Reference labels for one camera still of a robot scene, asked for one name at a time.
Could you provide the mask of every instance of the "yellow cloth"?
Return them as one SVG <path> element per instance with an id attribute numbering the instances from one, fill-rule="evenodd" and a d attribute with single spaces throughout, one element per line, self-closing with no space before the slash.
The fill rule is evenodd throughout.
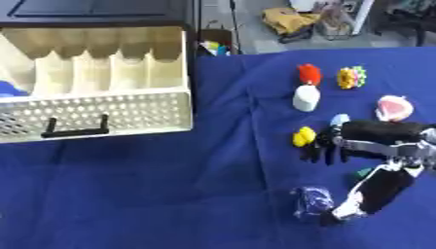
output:
<path id="1" fill-rule="evenodd" d="M 317 22 L 320 14 L 299 14 L 292 8 L 266 9 L 263 21 L 272 27 L 279 35 L 291 34 L 303 26 Z"/>

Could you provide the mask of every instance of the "blue tablecloth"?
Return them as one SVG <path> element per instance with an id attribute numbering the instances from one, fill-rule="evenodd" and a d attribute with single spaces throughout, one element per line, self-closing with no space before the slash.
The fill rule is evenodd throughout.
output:
<path id="1" fill-rule="evenodd" d="M 384 94 L 406 95 L 411 121 L 436 123 L 436 48 L 205 57 L 193 131 L 0 146 L 1 249 L 433 248 L 436 178 L 423 175 L 377 215 L 335 228 L 301 224 L 289 191 L 329 188 L 377 161 L 299 160 L 290 134 L 339 113 L 373 119 Z M 296 66 L 322 69 L 312 113 L 292 108 Z M 341 67 L 368 84 L 340 90 Z"/>

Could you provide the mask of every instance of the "drawer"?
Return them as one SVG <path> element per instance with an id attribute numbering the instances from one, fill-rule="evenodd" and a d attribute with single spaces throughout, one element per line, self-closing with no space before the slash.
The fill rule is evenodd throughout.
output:
<path id="1" fill-rule="evenodd" d="M 0 143 L 190 130 L 180 27 L 4 28 Z"/>

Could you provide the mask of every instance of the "gray floor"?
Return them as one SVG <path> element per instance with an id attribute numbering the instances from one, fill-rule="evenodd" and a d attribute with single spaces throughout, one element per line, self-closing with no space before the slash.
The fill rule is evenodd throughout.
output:
<path id="1" fill-rule="evenodd" d="M 266 8 L 286 7 L 287 0 L 236 0 L 236 17 L 244 53 L 275 53 L 289 50 L 368 48 L 368 47 L 410 47 L 415 45 L 412 35 L 384 32 L 377 36 L 363 28 L 360 35 L 345 41 L 328 41 L 319 34 L 309 40 L 282 45 L 277 36 L 261 22 L 261 13 Z M 224 25 L 233 29 L 229 0 L 203 0 L 203 24 L 218 20 L 212 27 Z M 426 46 L 436 45 L 436 35 L 429 34 Z"/>

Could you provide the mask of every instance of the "drawer handle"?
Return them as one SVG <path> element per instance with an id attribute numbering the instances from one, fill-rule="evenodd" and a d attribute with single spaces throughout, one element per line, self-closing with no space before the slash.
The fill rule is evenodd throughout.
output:
<path id="1" fill-rule="evenodd" d="M 103 114 L 101 115 L 100 128 L 55 131 L 57 119 L 50 118 L 49 125 L 47 125 L 46 132 L 43 132 L 41 136 L 43 138 L 55 138 L 55 137 L 67 137 L 67 136 L 90 136 L 90 135 L 107 134 L 109 133 L 108 121 L 109 121 L 109 116 Z"/>

